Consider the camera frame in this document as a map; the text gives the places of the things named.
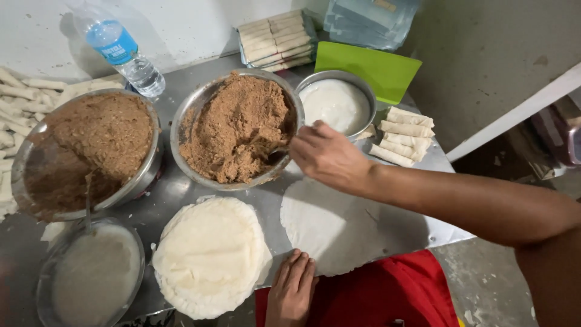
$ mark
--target metal bowl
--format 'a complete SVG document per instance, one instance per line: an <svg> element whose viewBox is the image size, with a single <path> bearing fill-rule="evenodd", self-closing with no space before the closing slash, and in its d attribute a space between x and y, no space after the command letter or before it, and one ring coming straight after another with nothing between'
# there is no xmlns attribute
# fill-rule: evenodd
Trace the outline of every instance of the metal bowl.
<svg viewBox="0 0 581 327"><path fill-rule="evenodd" d="M307 86L315 83L316 81L320 81L320 80L341 80L341 81L345 81L347 83L350 83L350 84L354 85L355 87L357 87L359 90L361 90L361 92L363 92L363 94L365 94L365 97L369 101L369 109L370 109L369 119L367 119L365 124L359 126L359 128L355 131L355 133L353 133L351 135L345 135L350 141L354 141L355 137L357 137L357 135L359 133L364 131L367 128L367 126L369 126L369 124L371 124L373 122L373 118L375 117L375 114L377 113L377 100L375 99L375 93L373 92L373 89L371 88L371 86L369 84L367 84L366 81L364 81L362 78L360 78L359 76L357 76L355 74L344 72L342 70L324 70L322 72L314 73L314 74L307 76L296 87L296 92L299 93L302 90L304 90Z"/></svg>
<svg viewBox="0 0 581 327"><path fill-rule="evenodd" d="M131 292L131 295L127 299L126 304L120 307L117 310L117 312L113 316L111 316L111 318L104 325L104 326L113 326L125 314L129 306L133 302L133 299L135 298L137 291L139 290L145 270L145 251L143 243L141 242L141 239L139 238L139 235L137 234L135 229L125 226L116 218L100 218L91 221L91 227L93 228L93 230L97 228L99 225L117 225L127 229L133 235L133 238L137 242L137 246L139 248L139 262L141 266L139 267L139 272L137 274L137 280L135 281L133 291ZM52 285L56 275L56 268L60 260L63 258L63 255L80 236L85 234L86 231L84 223L76 224L69 231L65 232L64 235L58 238L56 244L51 248L49 253L47 253L45 262L43 263L40 269L40 275L38 278L38 285L36 289L36 305L38 317L46 327L65 326L65 324L61 321L58 313L56 312L52 302Z"/></svg>
<svg viewBox="0 0 581 327"><path fill-rule="evenodd" d="M304 125L304 110L303 103L300 101L298 94L293 90L291 85L287 83L283 78L277 76L276 74L265 72L260 69L236 69L233 72L241 76L252 76L262 80L271 80L276 82L281 88L283 95L285 97L285 103L296 112L296 122L295 122L295 134L301 126ZM286 165L291 161L291 158L286 154L271 170L265 172L264 174L254 178L250 183L230 183L222 184L215 180L208 179L200 174L198 174L187 161L180 154L180 139L186 135L186 129L182 127L182 122L184 120L185 114L189 110L195 110L194 118L195 121L206 103L208 103L214 97L218 88L223 84L224 80L230 75L221 76L203 87L195 90L192 94L186 97L184 101L180 104L178 111L175 113L173 123L171 125L170 131L170 145L171 153L180 169L194 182L202 184L204 186L210 187L218 191L239 191L246 190L253 186L263 184L271 179L274 179L278 174L286 167Z"/></svg>
<svg viewBox="0 0 581 327"><path fill-rule="evenodd" d="M70 100L70 101L78 101L83 97L89 95L100 95L106 93L123 93L127 95L136 95L140 97L141 100L146 104L149 117L153 123L153 138L151 142L151 146L149 147L149 152L145 157L141 167L133 176L133 178L125 184L122 188L120 188L117 192L115 192L112 196L105 199L104 201L97 203L94 205L94 211L101 211L106 208L110 208L114 205L123 204L129 200L133 200L137 197L141 192L143 192L154 180L159 168L162 165L162 156L163 156L163 142L162 139L159 137L160 133L160 122L159 118L157 117L157 113L153 108L152 103L141 94L137 94L131 91L122 90L119 88L107 88L98 91L92 91L85 93L83 95L79 95L78 97ZM63 104L56 108L53 112L57 112L61 110L66 104ZM33 128L30 135L41 133L46 131L46 123L40 122ZM28 138L22 143L18 153L14 158L14 163L12 165L12 193L14 194L14 198L18 203L19 208L26 209L30 208L30 205L34 203L34 200L30 197L28 191L26 190L26 186L24 185L24 173L26 171L26 165L28 162L28 158L34 149L34 144L28 141ZM33 214L36 218L40 218L41 214ZM83 208L79 211L73 212L63 212L59 214L54 214L53 221L71 221L74 219L85 217L86 210Z"/></svg>

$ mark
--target green plastic board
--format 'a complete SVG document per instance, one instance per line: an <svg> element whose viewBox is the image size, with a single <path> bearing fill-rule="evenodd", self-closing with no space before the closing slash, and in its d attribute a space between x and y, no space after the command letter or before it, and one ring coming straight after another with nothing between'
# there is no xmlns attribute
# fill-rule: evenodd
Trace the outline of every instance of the green plastic board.
<svg viewBox="0 0 581 327"><path fill-rule="evenodd" d="M343 70L364 79L377 100L399 104L422 62L353 45L319 42L315 72Z"/></svg>

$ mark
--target metal countertop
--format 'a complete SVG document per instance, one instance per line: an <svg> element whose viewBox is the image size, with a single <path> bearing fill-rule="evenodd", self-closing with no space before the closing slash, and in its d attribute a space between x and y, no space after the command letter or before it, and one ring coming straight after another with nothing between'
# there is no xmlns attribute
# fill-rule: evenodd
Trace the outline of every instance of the metal countertop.
<svg viewBox="0 0 581 327"><path fill-rule="evenodd" d="M280 224L279 210L282 195L288 186L303 178L296 166L291 165L281 176L271 182L246 191L218 192L201 186L190 180L181 172L174 162L169 145L169 122L172 120L182 100L198 86L204 85L216 77L228 74L231 70L245 67L240 62L239 55L230 55L195 66L164 74L167 87L165 92L153 99L153 104L161 120L162 138L165 145L164 172L151 188L148 196L143 196L118 208L97 214L97 216L113 216L136 228L145 248L146 262L151 259L151 243L159 241L166 223L184 205L195 203L201 196L215 194L224 197L236 197L254 206L262 225L266 243L271 250L274 261L265 286L270 285L274 272L284 255L291 250L291 244L284 228ZM291 86L296 87L303 78L313 72L314 65L295 67L278 74L286 79ZM378 109L385 110L389 105L378 102ZM406 94L398 108L419 113L413 100ZM385 117L378 113L377 119ZM379 143L379 139L366 139L356 142L356 145L367 153L371 143ZM388 164L378 158L376 161ZM428 150L422 162L414 168L454 172L444 152L437 141ZM390 207L388 212L382 212L390 217L385 234L389 244L389 255L409 253L427 247L440 246L473 237L457 227L425 217L413 212ZM34 289L38 280L41 261L46 253L46 242L40 242L45 223L23 214L8 217L0 225L0 260L12 267L8 277L10 312L6 320L7 326L42 326L37 318ZM137 296L121 321L132 320L140 315L154 314L171 309L153 275L153 267L145 269L144 279Z"/></svg>

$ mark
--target water bottle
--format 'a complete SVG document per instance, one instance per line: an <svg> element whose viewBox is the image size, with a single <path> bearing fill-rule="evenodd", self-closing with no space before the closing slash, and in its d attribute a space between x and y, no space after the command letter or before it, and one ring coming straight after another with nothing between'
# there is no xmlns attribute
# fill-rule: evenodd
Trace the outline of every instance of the water bottle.
<svg viewBox="0 0 581 327"><path fill-rule="evenodd" d="M113 15L86 1L69 4L75 28L87 43L146 97L157 97L166 80L154 65L139 53L137 43Z"/></svg>

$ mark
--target hand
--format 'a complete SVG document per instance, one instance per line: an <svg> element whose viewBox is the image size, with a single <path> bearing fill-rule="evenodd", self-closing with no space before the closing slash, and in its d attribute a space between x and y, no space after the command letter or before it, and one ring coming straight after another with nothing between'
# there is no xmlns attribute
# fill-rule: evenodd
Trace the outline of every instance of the hand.
<svg viewBox="0 0 581 327"><path fill-rule="evenodd" d="M365 178L375 165L343 134L321 120L299 129L290 141L289 154L308 177L355 195L363 190Z"/></svg>
<svg viewBox="0 0 581 327"><path fill-rule="evenodd" d="M266 327L305 326L319 280L314 274L315 261L299 249L281 263L268 293Z"/></svg>

